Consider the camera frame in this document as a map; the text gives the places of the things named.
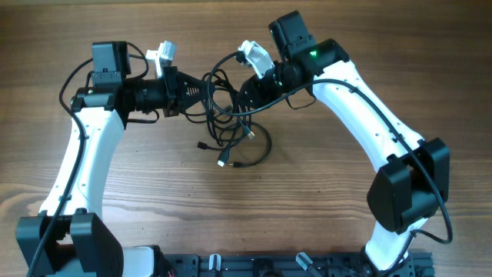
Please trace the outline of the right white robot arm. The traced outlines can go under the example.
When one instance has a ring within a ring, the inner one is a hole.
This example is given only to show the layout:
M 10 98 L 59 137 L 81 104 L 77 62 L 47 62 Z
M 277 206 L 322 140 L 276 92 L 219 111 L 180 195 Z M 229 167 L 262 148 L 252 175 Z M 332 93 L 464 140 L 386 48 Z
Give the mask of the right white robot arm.
M 279 61 L 254 41 L 238 48 L 238 61 L 254 69 L 242 85 L 250 106 L 266 109 L 304 89 L 341 120 L 376 173 L 367 193 L 376 224 L 364 265 L 379 276 L 402 269 L 425 222 L 446 209 L 448 147 L 405 125 L 364 82 L 349 54 L 331 38 L 317 42 L 299 12 L 276 19 L 269 31 Z

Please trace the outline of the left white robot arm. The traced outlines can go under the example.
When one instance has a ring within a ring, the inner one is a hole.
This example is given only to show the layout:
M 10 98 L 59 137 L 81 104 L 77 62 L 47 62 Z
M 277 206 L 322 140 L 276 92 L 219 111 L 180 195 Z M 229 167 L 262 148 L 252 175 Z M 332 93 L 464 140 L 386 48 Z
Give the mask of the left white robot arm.
M 175 276 L 156 245 L 124 247 L 102 219 L 102 200 L 115 149 L 132 112 L 170 117 L 208 96 L 211 82 L 171 63 L 173 46 L 136 52 L 156 76 L 131 73 L 130 42 L 96 42 L 86 83 L 63 105 L 71 116 L 57 179 L 36 216 L 23 217 L 16 239 L 30 276 Z

